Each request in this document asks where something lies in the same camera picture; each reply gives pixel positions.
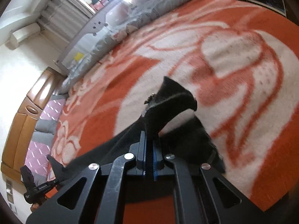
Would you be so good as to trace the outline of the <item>person left hand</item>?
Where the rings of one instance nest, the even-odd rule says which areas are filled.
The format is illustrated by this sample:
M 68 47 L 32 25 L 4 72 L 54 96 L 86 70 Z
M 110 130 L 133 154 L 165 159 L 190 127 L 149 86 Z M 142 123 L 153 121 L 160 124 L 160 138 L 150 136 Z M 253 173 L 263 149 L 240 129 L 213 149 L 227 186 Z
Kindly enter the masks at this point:
M 40 204 L 38 204 L 38 203 L 34 203 L 34 204 L 31 205 L 31 207 L 30 207 L 30 211 L 31 211 L 31 212 L 34 212 L 34 211 L 36 211 L 39 207 L 40 207 Z

